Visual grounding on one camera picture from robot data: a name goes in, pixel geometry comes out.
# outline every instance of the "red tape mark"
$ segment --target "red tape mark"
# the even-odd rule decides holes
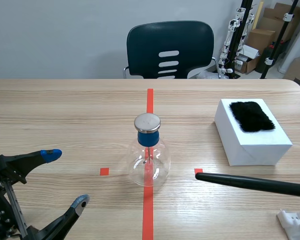
[[[202,168],[195,168],[194,169],[194,175],[196,175],[197,173],[203,173],[204,171],[202,170]]]
[[[108,175],[109,175],[109,168],[108,167],[100,168],[100,176],[108,176]]]
[[[154,90],[149,88],[146,98],[146,112],[154,113]],[[144,158],[147,159],[150,154],[150,159],[154,159],[154,148],[145,149]],[[142,240],[154,239],[154,166],[153,161],[148,161],[144,165],[144,184],[151,185],[143,188],[143,220],[142,220]]]

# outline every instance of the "round-bottom flask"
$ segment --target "round-bottom flask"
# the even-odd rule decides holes
[[[127,152],[126,164],[130,178],[141,186],[161,186],[170,170],[170,153],[160,139],[160,118],[152,113],[143,113],[134,120],[138,130]]]

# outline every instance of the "metal stand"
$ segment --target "metal stand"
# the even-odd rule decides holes
[[[241,8],[245,9],[244,16],[242,19],[243,24],[240,24],[240,26],[235,30],[232,36],[231,43],[229,46],[229,53],[227,55],[228,62],[225,64],[226,69],[232,69],[232,71],[228,71],[227,73],[230,79],[233,79],[235,77],[235,64],[236,64],[237,52],[238,52],[239,44],[246,37],[245,35],[243,36],[243,33],[245,30],[248,16],[250,15],[252,2],[253,0],[243,0],[241,3]]]
[[[285,31],[286,31],[286,29],[288,27],[289,22],[292,21],[293,13],[294,13],[294,10],[295,10],[295,8],[297,6],[297,3],[298,3],[298,0],[294,0],[292,6],[290,8],[290,11],[284,15],[284,18],[283,18],[284,24],[283,24],[283,26],[281,28],[280,34],[279,34],[276,42],[275,42],[275,45],[274,45],[274,48],[272,50],[272,53],[271,53],[270,57],[268,57],[268,58],[265,59],[265,64],[266,65],[265,65],[265,68],[264,68],[264,70],[262,72],[262,75],[261,75],[260,79],[265,79],[265,77],[266,77],[266,75],[268,73],[268,70],[269,70],[270,66],[272,65],[272,63],[274,61],[274,56],[275,56],[276,51],[277,51],[277,49],[278,49],[278,47],[280,45],[281,39],[282,39],[282,37],[285,34]]]

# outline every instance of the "wooden table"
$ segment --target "wooden table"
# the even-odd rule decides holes
[[[137,136],[135,117],[146,111],[147,88],[154,88],[160,136],[171,152],[169,177],[154,190],[154,239],[287,239],[276,214],[300,210],[300,197],[194,175],[202,168],[300,183],[300,87],[282,79],[0,79],[0,154],[63,151],[14,187],[28,225],[45,227],[87,193],[90,203],[67,240],[142,239],[143,187],[129,180],[125,152]],[[277,166],[229,166],[214,123],[222,98],[265,100],[294,144]]]

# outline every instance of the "black chair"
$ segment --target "black chair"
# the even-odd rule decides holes
[[[123,69],[130,75],[144,79],[172,76],[186,79],[188,73],[215,62],[219,79],[218,63],[213,56],[214,33],[201,21],[167,21],[134,27],[127,37],[129,66]]]

